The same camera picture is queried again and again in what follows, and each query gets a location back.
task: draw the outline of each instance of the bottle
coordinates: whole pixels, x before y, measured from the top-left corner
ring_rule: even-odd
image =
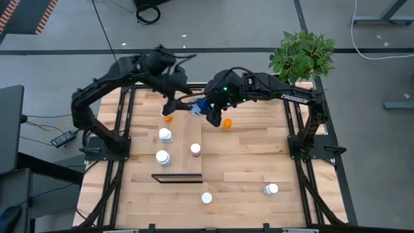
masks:
[[[226,118],[223,123],[223,129],[229,131],[232,129],[232,119]]]
[[[169,153],[164,150],[158,151],[155,158],[161,166],[169,166],[171,164],[171,156],[169,156]]]
[[[263,188],[263,192],[265,193],[265,195],[275,194],[278,191],[279,187],[277,186],[277,184],[269,184]]]
[[[211,193],[209,193],[209,192],[205,192],[205,193],[203,193],[203,194],[201,195],[201,201],[202,201],[204,204],[209,204],[209,203],[211,203],[211,201],[213,201],[213,196],[212,196],[212,194],[211,194]]]
[[[173,120],[173,115],[172,115],[172,114],[170,114],[170,115],[168,115],[168,116],[164,117],[164,120],[165,120],[166,122],[171,122],[171,121]]]
[[[160,129],[158,136],[162,143],[171,143],[173,142],[173,134],[167,128]]]
[[[197,143],[190,146],[190,151],[194,157],[199,157],[201,155],[201,147]]]

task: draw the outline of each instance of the blue object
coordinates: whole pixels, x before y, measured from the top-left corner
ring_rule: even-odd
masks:
[[[190,105],[190,108],[190,114],[194,117],[199,117],[201,115],[207,115],[207,112],[210,110],[211,106],[209,101],[205,98],[198,98],[196,99],[195,104]]]

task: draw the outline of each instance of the white bottle cap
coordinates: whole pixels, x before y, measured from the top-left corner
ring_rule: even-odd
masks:
[[[197,143],[194,143],[190,146],[190,150],[192,153],[197,154],[197,153],[200,153],[201,147]]]
[[[165,162],[168,160],[169,154],[164,150],[160,150],[157,152],[155,157],[157,158],[159,162]]]
[[[205,192],[201,195],[201,201],[204,204],[211,203],[212,200],[213,200],[213,196],[211,195],[211,193]]]
[[[270,193],[275,194],[279,191],[279,187],[278,187],[277,184],[270,184],[268,186],[268,190],[269,190]]]
[[[171,134],[171,131],[168,130],[167,128],[160,129],[160,131],[158,133],[160,139],[168,138],[170,134]]]

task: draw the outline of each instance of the power adapter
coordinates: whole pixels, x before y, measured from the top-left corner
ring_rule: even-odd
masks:
[[[54,147],[59,148],[65,145],[66,143],[72,141],[75,138],[76,138],[76,134],[72,132],[71,130],[69,130],[68,132],[58,136],[57,138],[52,139],[50,143],[52,143]]]

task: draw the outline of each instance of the white cable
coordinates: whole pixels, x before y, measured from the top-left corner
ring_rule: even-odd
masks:
[[[357,5],[358,5],[358,0],[355,0],[355,11],[354,11],[354,16],[352,17],[352,22],[351,22],[351,38],[352,38],[352,44],[354,45],[354,48],[359,53],[359,55],[361,55],[361,57],[363,57],[365,59],[368,59],[368,60],[384,60],[384,59],[389,59],[389,58],[409,58],[409,57],[414,56],[414,54],[410,54],[410,55],[405,55],[405,56],[389,56],[389,57],[383,57],[383,58],[368,58],[368,57],[362,55],[362,53],[358,50],[358,48],[356,48],[355,41],[354,41],[354,18],[355,18],[355,15],[356,15]]]

